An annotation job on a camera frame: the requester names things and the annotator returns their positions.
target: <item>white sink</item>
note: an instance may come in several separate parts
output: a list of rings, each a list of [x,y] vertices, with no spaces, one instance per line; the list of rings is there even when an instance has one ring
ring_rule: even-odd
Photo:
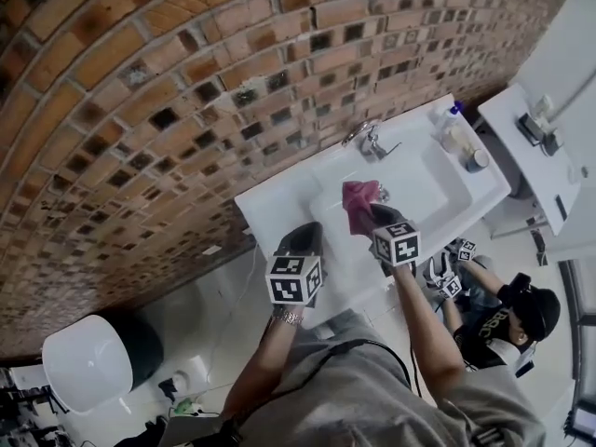
[[[342,208],[343,182],[377,180],[384,186],[390,195],[387,205],[414,220],[421,231],[420,262],[461,235],[510,192],[492,159],[487,169],[470,174],[457,156],[447,154],[435,141],[429,116],[452,103],[453,97],[445,96],[385,121],[379,128],[379,144],[387,150],[398,142],[401,145],[383,161],[365,160],[358,141],[347,147],[336,144],[236,197],[265,257],[298,225],[322,223],[328,278],[316,308],[307,310],[306,328],[362,302],[387,284],[368,252],[368,238],[349,234]],[[483,148],[463,117],[460,127],[476,148]]]

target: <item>bracelet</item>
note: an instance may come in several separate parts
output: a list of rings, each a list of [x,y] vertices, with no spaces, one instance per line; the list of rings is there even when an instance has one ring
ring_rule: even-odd
[[[304,317],[299,317],[290,310],[286,309],[286,307],[283,305],[275,305],[273,307],[273,314],[271,316],[292,326],[300,325],[304,319]]]

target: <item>bottle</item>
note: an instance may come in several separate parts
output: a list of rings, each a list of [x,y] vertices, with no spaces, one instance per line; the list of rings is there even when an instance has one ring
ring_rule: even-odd
[[[462,103],[456,101],[454,105],[446,110],[437,122],[437,131],[439,132],[439,142],[442,148],[448,153],[453,153],[458,148],[456,135],[457,115],[462,109]]]

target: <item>floor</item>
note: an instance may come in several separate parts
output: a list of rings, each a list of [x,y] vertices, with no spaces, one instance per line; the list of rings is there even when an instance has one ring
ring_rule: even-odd
[[[536,286],[551,288],[562,301],[560,323],[537,349],[537,367],[521,379],[522,390],[538,414],[549,422],[549,445],[562,445],[558,422],[562,425],[569,410],[573,382],[569,316],[558,269],[537,265],[535,246],[528,233],[492,241],[488,228],[480,222],[464,237],[478,243],[479,253],[493,257],[496,272],[503,280],[511,280],[523,271]],[[159,414],[168,416],[172,404],[157,384],[177,371],[190,378],[188,390],[178,395],[180,399],[197,398],[204,411],[219,412],[269,318],[271,306],[263,280],[264,259],[260,252],[251,251],[145,307],[142,315],[161,337],[166,361],[147,383],[120,401],[86,416],[63,416],[61,422],[76,445],[90,440],[97,447],[112,447],[142,432],[147,420]],[[380,291],[354,309],[403,358],[412,375],[410,341],[395,290]],[[422,379],[421,384],[428,398]]]

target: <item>gray shirt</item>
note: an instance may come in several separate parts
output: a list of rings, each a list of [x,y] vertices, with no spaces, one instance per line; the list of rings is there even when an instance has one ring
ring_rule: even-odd
[[[365,337],[358,329],[328,342],[298,345],[275,392],[297,386],[330,345]],[[241,427],[243,446],[453,446],[473,445],[473,435],[501,439],[495,445],[535,446],[544,428],[505,366],[465,372],[438,408],[408,388],[403,370],[384,349],[364,345],[331,358],[302,389],[273,400]]]

